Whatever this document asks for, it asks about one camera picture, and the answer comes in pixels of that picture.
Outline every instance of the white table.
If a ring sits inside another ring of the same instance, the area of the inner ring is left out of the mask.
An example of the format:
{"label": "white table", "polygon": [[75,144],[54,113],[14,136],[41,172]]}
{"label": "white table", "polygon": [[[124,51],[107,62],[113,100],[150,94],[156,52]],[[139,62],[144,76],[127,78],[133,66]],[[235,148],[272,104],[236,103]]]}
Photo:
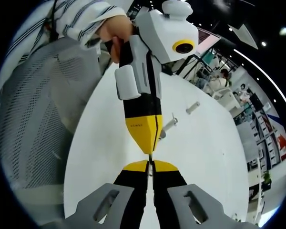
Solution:
{"label": "white table", "polygon": [[[123,103],[118,100],[112,65],[93,92],[76,129],[66,167],[64,210],[68,217],[77,203],[104,183],[112,183],[128,163],[147,159],[127,131]],[[154,159],[177,166],[188,184],[219,200],[228,216],[245,220],[249,184],[245,154],[229,112],[216,100],[178,76],[162,73],[163,125],[178,119],[167,131]],[[190,115],[186,108],[201,104]],[[159,228],[153,191],[141,228]]]}

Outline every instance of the exhibition booth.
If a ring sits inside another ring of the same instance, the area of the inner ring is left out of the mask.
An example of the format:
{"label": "exhibition booth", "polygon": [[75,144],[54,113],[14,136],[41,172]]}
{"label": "exhibition booth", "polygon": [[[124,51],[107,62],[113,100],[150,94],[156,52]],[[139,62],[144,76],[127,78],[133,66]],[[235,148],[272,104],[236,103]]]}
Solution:
{"label": "exhibition booth", "polygon": [[[206,57],[213,59],[216,55],[220,60],[215,66]],[[209,49],[207,54],[193,56],[190,62],[184,62],[174,63],[172,72],[179,73],[180,77],[194,85],[200,79],[208,83],[216,81],[221,77],[221,69],[228,70],[229,85],[217,91],[206,90],[206,86],[201,90],[229,111],[234,119],[244,148],[250,187],[246,221],[258,223],[265,206],[266,211],[275,207],[270,194],[275,196],[279,189],[286,193],[286,132],[274,107],[276,101],[268,98],[243,66],[237,66],[216,50]]]}

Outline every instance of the person in background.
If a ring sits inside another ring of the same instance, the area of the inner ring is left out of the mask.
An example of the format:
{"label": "person in background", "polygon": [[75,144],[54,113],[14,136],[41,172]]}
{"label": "person in background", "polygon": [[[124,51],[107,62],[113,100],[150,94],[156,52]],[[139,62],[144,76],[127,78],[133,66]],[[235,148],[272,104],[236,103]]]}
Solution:
{"label": "person in background", "polygon": [[243,91],[245,88],[246,88],[246,84],[243,83],[242,85],[240,85],[241,91]]}
{"label": "person in background", "polygon": [[207,94],[212,94],[213,92],[216,92],[220,89],[223,89],[225,87],[229,87],[229,72],[226,68],[223,68],[220,71],[221,76],[213,77],[210,82],[208,82],[205,79],[199,79],[196,82],[196,86],[206,92]]}
{"label": "person in background", "polygon": [[246,85],[243,83],[240,85],[240,92],[239,92],[239,98],[243,103],[247,103],[250,101],[250,94],[246,90]]}

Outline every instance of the white wall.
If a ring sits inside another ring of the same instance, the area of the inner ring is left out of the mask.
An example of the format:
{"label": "white wall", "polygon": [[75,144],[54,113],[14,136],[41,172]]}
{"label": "white wall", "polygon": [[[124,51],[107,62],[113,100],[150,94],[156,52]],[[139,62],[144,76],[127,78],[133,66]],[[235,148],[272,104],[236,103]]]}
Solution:
{"label": "white wall", "polygon": [[237,82],[241,79],[241,77],[246,73],[246,70],[243,67],[239,67],[235,70],[235,72],[232,73],[232,77],[231,77],[231,82],[232,82],[232,88],[234,90],[235,85],[238,85]]}
{"label": "white wall", "polygon": [[271,189],[265,192],[263,214],[277,208],[286,196],[286,175],[272,182]]}
{"label": "white wall", "polygon": [[285,176],[286,175],[286,159],[282,161],[280,164],[278,164],[277,166],[275,166],[274,168],[272,168],[269,171],[269,173],[270,173],[271,180],[273,182]]}
{"label": "white wall", "polygon": [[286,195],[286,159],[269,170],[272,180],[271,189],[265,192],[265,208],[263,213],[267,213],[277,208]]}

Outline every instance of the chair backrest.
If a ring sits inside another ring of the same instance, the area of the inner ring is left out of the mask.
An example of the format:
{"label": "chair backrest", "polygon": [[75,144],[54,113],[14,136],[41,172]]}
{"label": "chair backrest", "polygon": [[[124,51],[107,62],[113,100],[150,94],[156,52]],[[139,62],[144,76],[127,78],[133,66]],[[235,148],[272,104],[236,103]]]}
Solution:
{"label": "chair backrest", "polygon": [[12,189],[63,183],[72,132],[101,78],[93,62],[95,50],[62,38],[37,50],[5,83],[0,158]]}

